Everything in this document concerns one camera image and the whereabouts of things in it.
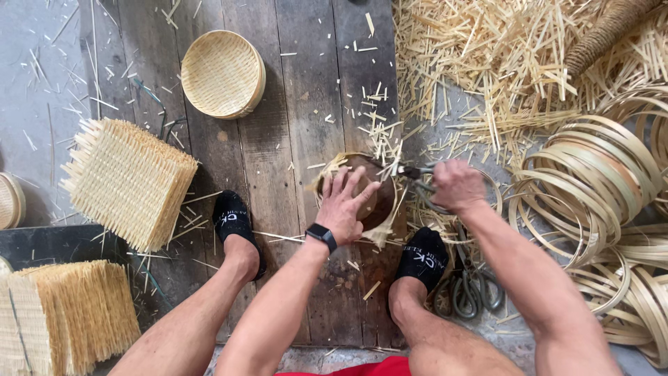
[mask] black sock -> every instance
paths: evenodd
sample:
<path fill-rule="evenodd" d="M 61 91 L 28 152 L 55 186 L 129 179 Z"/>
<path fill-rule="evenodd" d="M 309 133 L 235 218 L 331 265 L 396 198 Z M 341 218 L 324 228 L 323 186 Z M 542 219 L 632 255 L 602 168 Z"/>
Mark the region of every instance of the black sock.
<path fill-rule="evenodd" d="M 253 226 L 248 218 L 248 208 L 241 197 L 234 191 L 223 191 L 216 199 L 212 220 L 221 243 L 224 244 L 227 236 L 235 233 L 255 246 L 260 256 L 260 267 L 253 280 L 260 279 L 267 271 L 267 262 L 262 254 L 262 250 L 257 245 L 257 242 L 255 242 Z"/>
<path fill-rule="evenodd" d="M 406 276 L 415 277 L 424 283 L 429 294 L 443 276 L 449 260 L 450 255 L 440 234 L 423 227 L 403 247 L 394 280 Z"/>

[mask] red shorts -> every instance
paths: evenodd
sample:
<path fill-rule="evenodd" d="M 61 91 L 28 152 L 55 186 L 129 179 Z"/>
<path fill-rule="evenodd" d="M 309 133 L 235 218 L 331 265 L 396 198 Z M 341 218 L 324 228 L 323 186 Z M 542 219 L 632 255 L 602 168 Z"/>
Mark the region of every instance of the red shorts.
<path fill-rule="evenodd" d="M 286 372 L 281 376 L 310 376 L 314 373 Z M 407 357 L 389 357 L 381 363 L 362 364 L 332 372 L 328 376 L 410 376 Z"/>

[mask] wooden floor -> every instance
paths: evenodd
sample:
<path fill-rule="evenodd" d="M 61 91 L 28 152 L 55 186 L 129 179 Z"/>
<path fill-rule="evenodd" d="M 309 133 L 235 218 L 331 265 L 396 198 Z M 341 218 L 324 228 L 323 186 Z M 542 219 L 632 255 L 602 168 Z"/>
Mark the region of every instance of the wooden floor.
<path fill-rule="evenodd" d="M 198 11 L 199 1 L 183 0 L 173 16 L 178 30 L 168 25 L 161 12 L 164 9 L 169 13 L 169 0 L 100 0 L 104 9 L 94 1 L 80 3 L 82 56 L 87 62 L 97 60 L 102 100 L 118 108 L 102 105 L 100 116 L 123 118 L 140 126 L 146 123 L 150 132 L 159 131 L 158 113 L 162 109 L 140 91 L 133 79 L 120 78 L 132 64 L 128 74 L 136 72 L 135 78 L 163 102 L 167 121 L 187 117 L 186 124 L 174 128 L 180 142 L 174 137 L 169 142 L 202 163 L 191 197 L 235 190 L 249 204 L 256 230 L 284 236 L 303 233 L 317 213 L 313 194 L 305 187 L 318 169 L 307 167 L 330 161 L 342 151 L 367 150 L 367 137 L 357 129 L 369 123 L 368 117 L 357 115 L 370 109 L 360 103 L 362 86 L 370 93 L 382 82 L 381 92 L 387 87 L 388 99 L 378 104 L 377 113 L 386 117 L 388 124 L 398 118 L 388 0 L 204 0 Z M 375 27 L 373 37 L 369 37 L 367 12 Z M 219 120 L 197 111 L 180 86 L 175 86 L 179 83 L 180 60 L 188 47 L 199 35 L 213 29 L 241 34 L 265 62 L 267 87 L 263 99 L 253 113 L 238 120 Z M 378 50 L 356 52 L 354 43 L 359 49 Z M 280 56 L 292 52 L 297 55 Z M 112 66 L 116 73 L 109 80 L 106 66 Z M 95 96 L 94 73 L 90 64 L 86 68 L 89 93 Z M 172 93 L 161 87 L 173 87 Z M 90 105 L 96 114 L 98 104 L 91 101 Z M 324 120 L 329 114 L 333 124 Z M 291 162 L 294 171 L 288 170 Z M 204 220 L 211 216 L 213 200 L 189 206 Z M 258 236 L 269 255 L 271 272 L 275 272 L 298 244 L 269 240 L 272 238 Z M 172 242 L 168 254 L 179 260 L 152 259 L 151 272 L 173 306 L 215 272 L 191 258 L 213 266 L 221 265 L 224 258 L 210 223 L 206 229 L 191 231 L 180 242 Z M 371 248 L 358 246 L 334 253 L 313 289 L 295 342 L 401 345 L 403 339 L 385 310 L 399 255 L 397 248 L 375 254 Z M 357 261 L 361 272 L 350 267 L 348 260 Z M 220 341 L 225 342 L 270 275 L 242 291 L 221 329 Z M 373 296 L 362 300 L 378 280 L 382 284 Z M 165 313 L 160 311 L 156 318 Z"/>

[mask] smartwatch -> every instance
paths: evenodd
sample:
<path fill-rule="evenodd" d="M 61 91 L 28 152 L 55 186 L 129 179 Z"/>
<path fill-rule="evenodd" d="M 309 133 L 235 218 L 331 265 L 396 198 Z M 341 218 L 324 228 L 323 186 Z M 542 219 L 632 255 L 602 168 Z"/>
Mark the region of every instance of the smartwatch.
<path fill-rule="evenodd" d="M 319 225 L 318 223 L 312 224 L 307 230 L 306 230 L 306 235 L 311 236 L 312 238 L 316 238 L 320 240 L 321 242 L 327 244 L 327 247 L 329 248 L 329 254 L 334 252 L 339 246 L 336 244 L 336 240 L 334 239 L 334 235 L 332 235 L 332 231 L 329 231 L 328 228 L 323 227 Z"/>

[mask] metal scissors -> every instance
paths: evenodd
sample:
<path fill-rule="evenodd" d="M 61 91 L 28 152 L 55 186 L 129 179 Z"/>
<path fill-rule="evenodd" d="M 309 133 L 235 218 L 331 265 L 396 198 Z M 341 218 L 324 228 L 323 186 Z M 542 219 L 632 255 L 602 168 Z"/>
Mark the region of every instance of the metal scissors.
<path fill-rule="evenodd" d="M 434 189 L 431 185 L 422 181 L 423 174 L 432 174 L 432 175 L 434 174 L 434 166 L 436 166 L 436 164 L 439 162 L 440 161 L 429 162 L 425 164 L 425 167 L 412 167 L 408 165 L 399 164 L 399 167 L 397 168 L 397 173 L 410 179 L 410 182 L 413 185 L 413 190 L 417 193 L 420 199 L 422 199 L 422 201 L 424 201 L 425 204 L 427 204 L 427 206 L 431 210 L 434 210 L 435 212 L 444 215 L 453 215 L 448 210 L 445 210 L 444 208 L 440 207 L 439 205 L 436 205 L 435 203 L 432 203 L 429 200 L 429 196 L 431 195 L 431 193 L 435 193 L 436 189 Z M 381 169 L 384 168 L 375 159 L 373 160 L 373 164 Z"/>
<path fill-rule="evenodd" d="M 457 239 L 466 240 L 466 234 L 462 224 L 457 223 Z M 443 281 L 434 294 L 434 309 L 442 318 L 447 318 L 448 314 L 441 311 L 439 304 L 436 303 L 438 296 L 450 285 L 450 306 L 452 310 L 462 320 L 471 320 L 477 317 L 483 310 L 495 310 L 501 305 L 504 297 L 504 289 L 497 282 L 492 273 L 484 269 L 476 269 L 471 261 L 468 246 L 466 244 L 456 244 L 457 255 L 455 260 L 455 272 L 452 277 Z M 473 282 L 474 276 L 477 276 L 480 289 Z M 496 298 L 492 297 L 492 292 L 488 289 L 488 283 L 496 286 Z"/>

